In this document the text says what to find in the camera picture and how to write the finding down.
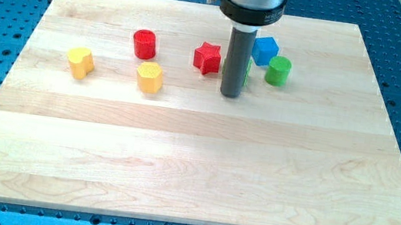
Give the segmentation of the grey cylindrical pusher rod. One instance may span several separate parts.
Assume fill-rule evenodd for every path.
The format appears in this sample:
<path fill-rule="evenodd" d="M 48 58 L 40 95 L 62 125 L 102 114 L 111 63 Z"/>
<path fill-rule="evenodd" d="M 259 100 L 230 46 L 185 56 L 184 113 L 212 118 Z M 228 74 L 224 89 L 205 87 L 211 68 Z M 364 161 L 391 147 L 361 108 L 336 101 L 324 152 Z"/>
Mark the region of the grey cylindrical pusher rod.
<path fill-rule="evenodd" d="M 256 34 L 256 29 L 251 32 L 232 29 L 220 84 L 220 92 L 228 98 L 239 97 L 242 91 Z"/>

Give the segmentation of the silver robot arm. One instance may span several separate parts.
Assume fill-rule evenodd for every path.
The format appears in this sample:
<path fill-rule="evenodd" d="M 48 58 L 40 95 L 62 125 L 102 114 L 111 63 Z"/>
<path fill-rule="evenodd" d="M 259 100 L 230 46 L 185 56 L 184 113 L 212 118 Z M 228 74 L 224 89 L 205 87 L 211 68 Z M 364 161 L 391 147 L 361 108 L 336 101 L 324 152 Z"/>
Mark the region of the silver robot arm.
<path fill-rule="evenodd" d="M 239 97 L 258 30 L 282 18 L 287 0 L 207 0 L 219 2 L 222 13 L 232 22 L 220 92 Z"/>

